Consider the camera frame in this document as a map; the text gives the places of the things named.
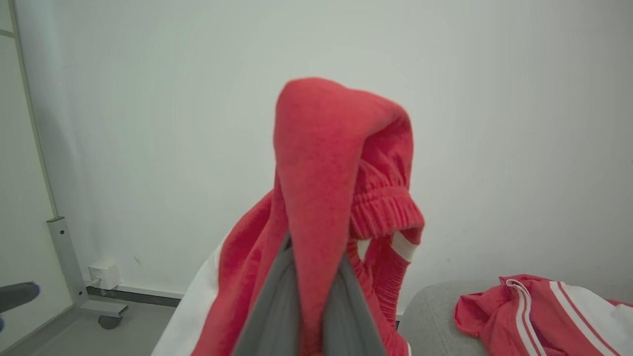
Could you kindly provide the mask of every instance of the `gray upholstery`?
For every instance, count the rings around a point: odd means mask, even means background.
[[[498,284],[498,280],[449,282],[420,290],[404,311],[398,327],[398,332],[411,345],[413,356],[486,355],[478,339],[457,330],[453,314],[461,295],[480,293]],[[603,298],[633,302],[633,287],[582,286]]]

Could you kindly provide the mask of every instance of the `gray floor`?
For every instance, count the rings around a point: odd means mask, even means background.
[[[130,307],[118,327],[105,330],[97,323],[98,316],[80,315],[31,355],[150,355],[175,308],[121,302]]]

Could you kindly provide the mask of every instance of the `white electrical socket box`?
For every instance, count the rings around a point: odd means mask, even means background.
[[[94,285],[96,288],[112,289],[121,284],[121,275],[119,275],[116,262],[99,261],[88,266],[88,270],[93,281],[101,279],[100,283]]]

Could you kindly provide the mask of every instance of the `white wall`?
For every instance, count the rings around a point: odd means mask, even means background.
[[[319,75],[413,120],[428,225],[401,308],[452,279],[633,283],[631,2],[41,3],[27,69],[83,266],[185,290],[272,187],[284,82]]]
[[[0,353],[72,304],[46,225],[53,217],[15,40],[0,35],[0,287],[40,286],[35,300],[2,314]]]

